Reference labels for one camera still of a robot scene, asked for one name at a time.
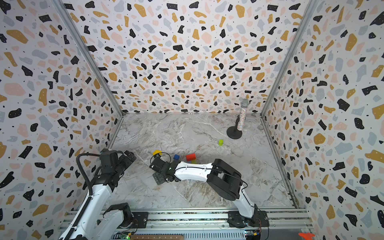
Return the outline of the red block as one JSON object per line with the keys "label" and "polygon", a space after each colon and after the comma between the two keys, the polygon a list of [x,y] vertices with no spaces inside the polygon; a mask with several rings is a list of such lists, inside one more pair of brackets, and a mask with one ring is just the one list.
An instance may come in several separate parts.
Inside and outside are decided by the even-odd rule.
{"label": "red block", "polygon": [[186,155],[186,160],[187,160],[187,162],[191,162],[191,161],[196,160],[196,154]]}

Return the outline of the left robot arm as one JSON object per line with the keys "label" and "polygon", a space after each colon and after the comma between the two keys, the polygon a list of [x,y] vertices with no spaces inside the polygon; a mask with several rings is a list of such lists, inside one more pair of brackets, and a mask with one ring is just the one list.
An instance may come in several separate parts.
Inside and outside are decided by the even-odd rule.
{"label": "left robot arm", "polygon": [[[90,180],[81,164],[81,157],[98,157],[101,165]],[[101,211],[117,188],[125,170],[136,160],[130,151],[103,149],[99,154],[83,153],[76,157],[78,168],[85,178],[88,194],[75,218],[59,237],[60,240],[109,240],[117,228],[131,228],[134,215],[128,203],[108,207],[98,223]]]}

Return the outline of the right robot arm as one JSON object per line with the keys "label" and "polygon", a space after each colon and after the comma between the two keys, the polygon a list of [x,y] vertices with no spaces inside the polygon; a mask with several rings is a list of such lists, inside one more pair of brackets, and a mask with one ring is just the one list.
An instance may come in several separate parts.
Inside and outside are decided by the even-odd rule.
{"label": "right robot arm", "polygon": [[207,183],[221,198],[231,201],[237,211],[228,212],[228,223],[232,228],[269,227],[265,211],[251,201],[245,189],[248,184],[242,180],[239,171],[221,159],[208,164],[190,164],[181,161],[165,162],[160,155],[150,161],[158,185],[163,183],[194,180]]}

